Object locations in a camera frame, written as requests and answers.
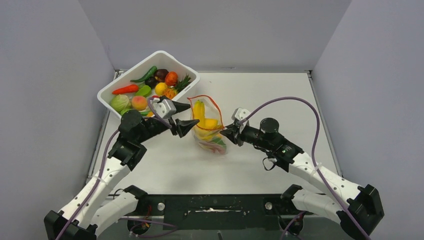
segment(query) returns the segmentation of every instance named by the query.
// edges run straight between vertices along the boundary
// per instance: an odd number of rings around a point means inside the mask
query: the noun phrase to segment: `white basket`
[[[119,88],[123,88],[125,86],[131,84],[141,84],[136,82],[130,82],[130,80],[140,79],[147,71],[152,67],[156,66],[157,69],[167,69],[169,72],[176,72],[178,78],[181,79],[186,74],[191,77],[191,83],[184,88],[180,93],[178,93],[172,100],[177,101],[182,97],[190,97],[188,96],[188,91],[193,91],[193,87],[200,81],[200,74],[193,70],[191,67],[188,67],[181,62],[177,61],[175,57],[166,51],[156,51],[152,55],[146,57],[143,61],[139,62],[137,65],[133,66],[130,70],[123,73],[117,79],[109,83],[107,86],[102,88],[97,93],[97,99],[108,108],[112,113],[114,113],[118,118],[121,118],[119,112],[115,111],[109,102],[115,96],[112,94],[113,91]],[[152,90],[151,96],[155,95],[155,90]]]

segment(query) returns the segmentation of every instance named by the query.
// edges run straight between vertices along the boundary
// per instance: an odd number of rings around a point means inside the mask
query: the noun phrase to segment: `tabletop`
[[[231,116],[236,108],[253,111],[278,97],[299,97],[317,106],[306,73],[201,73],[200,82],[187,93],[187,97],[200,94],[212,97],[225,125],[232,123]],[[311,154],[316,119],[309,107],[293,100],[275,102],[255,114],[250,125],[258,128],[260,121],[267,117],[278,120],[279,132]],[[179,113],[176,118],[190,119],[190,111]],[[91,173],[99,170],[106,142],[119,123],[120,119],[114,114],[105,119]],[[279,167],[265,171],[262,165],[265,154],[251,145],[239,147],[229,141],[226,143],[227,154],[218,155],[201,149],[190,133],[179,138],[166,131],[143,143],[147,153],[113,192],[135,185],[149,194],[278,194],[292,184],[320,192]],[[317,162],[338,172],[322,122],[315,156]]]

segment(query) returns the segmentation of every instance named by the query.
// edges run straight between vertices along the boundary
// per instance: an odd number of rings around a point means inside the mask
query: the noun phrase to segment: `screw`
[[[272,203],[270,203],[270,202],[267,202],[267,203],[265,203],[265,208],[266,208],[267,210],[271,210],[271,209],[273,209],[273,204],[272,204]]]
[[[163,202],[159,202],[157,205],[157,210],[163,211],[165,209],[165,204]]]

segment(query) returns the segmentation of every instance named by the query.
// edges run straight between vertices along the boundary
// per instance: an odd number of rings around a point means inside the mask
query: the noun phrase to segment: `clear plastic bag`
[[[194,140],[199,146],[209,152],[225,154],[227,144],[220,131],[224,129],[221,110],[214,100],[207,95],[189,97],[191,119],[200,122],[193,127]]]

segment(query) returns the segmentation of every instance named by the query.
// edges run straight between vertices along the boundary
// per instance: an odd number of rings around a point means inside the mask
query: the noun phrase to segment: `yellow fruit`
[[[218,126],[218,120],[211,119],[211,118],[205,118],[204,119],[204,128],[205,129],[215,129]]]
[[[201,129],[197,125],[194,126],[193,129],[196,137],[206,142],[212,140],[215,136],[214,131]]]
[[[200,101],[200,106],[199,106],[199,126],[201,128],[205,127],[205,104]]]
[[[193,118],[199,119],[199,123],[197,124],[201,128],[205,127],[205,104],[197,100],[193,106]]]
[[[164,82],[159,82],[154,88],[154,92],[156,95],[162,96],[164,95],[166,89],[168,89],[168,85],[166,85]]]

